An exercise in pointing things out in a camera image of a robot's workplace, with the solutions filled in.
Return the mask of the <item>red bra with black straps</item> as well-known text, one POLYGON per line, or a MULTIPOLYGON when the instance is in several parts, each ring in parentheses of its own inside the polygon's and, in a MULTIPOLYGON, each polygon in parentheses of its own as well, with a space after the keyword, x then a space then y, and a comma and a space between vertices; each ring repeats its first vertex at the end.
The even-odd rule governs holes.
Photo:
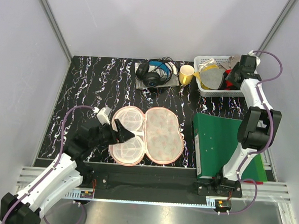
POLYGON ((225 83, 225 86, 224 86, 224 90, 229 90, 229 91, 232 91, 232 90, 239 90, 238 87, 234 86, 233 83, 231 83, 230 81, 228 81, 226 79, 226 77, 231 73, 231 69, 227 69, 225 70, 224 74, 223 74, 223 79, 224 79, 224 83, 225 83))

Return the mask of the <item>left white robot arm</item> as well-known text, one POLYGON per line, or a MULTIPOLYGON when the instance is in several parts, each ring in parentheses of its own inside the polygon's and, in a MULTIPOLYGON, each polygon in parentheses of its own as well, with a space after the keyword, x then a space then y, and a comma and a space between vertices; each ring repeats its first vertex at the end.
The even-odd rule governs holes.
POLYGON ((93 167, 85 163, 98 146, 108 147, 134 138, 120 120, 111 124, 82 126, 66 142, 56 159, 29 185, 1 199, 2 224, 40 224, 46 212, 74 188, 95 184, 93 167))

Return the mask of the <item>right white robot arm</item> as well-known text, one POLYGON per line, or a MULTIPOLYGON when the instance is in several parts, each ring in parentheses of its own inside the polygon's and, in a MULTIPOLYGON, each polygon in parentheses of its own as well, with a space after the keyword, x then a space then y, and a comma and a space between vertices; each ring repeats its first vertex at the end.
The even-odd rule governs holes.
POLYGON ((255 55, 242 55, 231 69, 226 80, 238 87, 245 97, 248 107, 238 128, 237 147, 230 160, 216 174, 213 189, 223 196, 239 187, 244 170, 252 159, 266 151, 274 141, 282 114, 268 103, 263 91, 263 80, 257 74, 259 58, 255 55))

